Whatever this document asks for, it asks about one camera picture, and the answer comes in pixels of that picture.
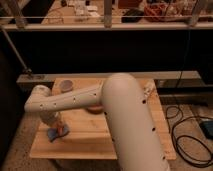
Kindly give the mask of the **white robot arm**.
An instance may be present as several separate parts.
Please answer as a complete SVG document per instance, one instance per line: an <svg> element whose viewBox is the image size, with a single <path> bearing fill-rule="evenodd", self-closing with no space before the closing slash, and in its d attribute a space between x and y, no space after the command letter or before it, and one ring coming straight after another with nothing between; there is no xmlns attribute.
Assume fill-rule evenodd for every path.
<svg viewBox="0 0 213 171"><path fill-rule="evenodd" d="M102 105L121 171L171 171L140 83L115 73L100 83L52 95L44 85L33 88L27 112L53 112Z"/></svg>

